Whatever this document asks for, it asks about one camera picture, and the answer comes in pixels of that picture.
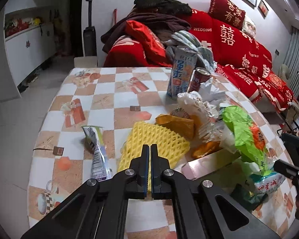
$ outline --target white cabinet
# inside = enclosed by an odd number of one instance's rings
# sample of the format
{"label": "white cabinet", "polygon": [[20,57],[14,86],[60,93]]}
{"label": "white cabinet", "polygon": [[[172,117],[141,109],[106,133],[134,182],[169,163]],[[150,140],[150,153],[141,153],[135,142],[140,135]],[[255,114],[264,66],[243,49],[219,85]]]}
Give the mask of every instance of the white cabinet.
{"label": "white cabinet", "polygon": [[53,24],[43,24],[6,41],[7,57],[15,82],[19,85],[34,69],[55,54]]}

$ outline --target brown blanket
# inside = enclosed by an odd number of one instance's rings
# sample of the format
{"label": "brown blanket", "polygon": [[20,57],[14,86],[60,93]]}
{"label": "brown blanket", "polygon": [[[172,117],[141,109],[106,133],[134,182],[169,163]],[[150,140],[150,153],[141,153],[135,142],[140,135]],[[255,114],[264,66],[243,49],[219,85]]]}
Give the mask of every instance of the brown blanket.
{"label": "brown blanket", "polygon": [[143,23],[151,30],[156,29],[169,29],[173,32],[180,30],[189,30],[190,24],[187,21],[181,20],[172,15],[159,14],[159,13],[139,13],[128,15],[124,19],[116,23],[110,30],[101,36],[101,41],[104,43],[103,51],[108,53],[115,41],[120,36],[125,35],[125,26],[127,20],[134,20]]}

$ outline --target doorway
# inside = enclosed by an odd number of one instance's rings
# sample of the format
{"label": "doorway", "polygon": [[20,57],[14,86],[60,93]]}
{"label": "doorway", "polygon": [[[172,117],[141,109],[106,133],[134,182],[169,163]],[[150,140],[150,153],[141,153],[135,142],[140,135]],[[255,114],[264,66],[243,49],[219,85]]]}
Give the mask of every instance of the doorway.
{"label": "doorway", "polygon": [[69,24],[72,54],[75,57],[83,56],[82,28],[81,28],[82,0],[70,0]]}

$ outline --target white chair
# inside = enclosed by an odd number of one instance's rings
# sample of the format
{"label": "white chair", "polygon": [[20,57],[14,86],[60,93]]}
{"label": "white chair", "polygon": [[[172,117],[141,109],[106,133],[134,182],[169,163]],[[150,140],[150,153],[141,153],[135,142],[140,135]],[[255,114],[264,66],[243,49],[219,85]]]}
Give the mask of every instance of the white chair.
{"label": "white chair", "polygon": [[74,58],[75,68],[96,68],[97,67],[97,56],[91,57],[75,57]]}

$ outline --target dark cloth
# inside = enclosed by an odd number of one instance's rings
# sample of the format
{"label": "dark cloth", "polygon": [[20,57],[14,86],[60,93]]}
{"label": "dark cloth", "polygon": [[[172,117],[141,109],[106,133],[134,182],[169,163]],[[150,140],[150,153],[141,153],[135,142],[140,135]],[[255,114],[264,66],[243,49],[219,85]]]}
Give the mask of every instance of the dark cloth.
{"label": "dark cloth", "polygon": [[188,4],[176,0],[135,0],[135,8],[151,9],[157,8],[157,13],[168,15],[192,15],[192,9]]}
{"label": "dark cloth", "polygon": [[159,14],[159,13],[139,13],[134,15],[128,15],[124,19],[116,23],[110,30],[101,36],[101,41],[104,43],[103,51],[109,53],[113,44],[120,36],[126,35],[125,27],[126,21],[134,20],[143,23],[151,30],[155,29],[168,29],[173,32],[178,32],[180,30],[189,30],[190,24],[181,20],[175,16]]}

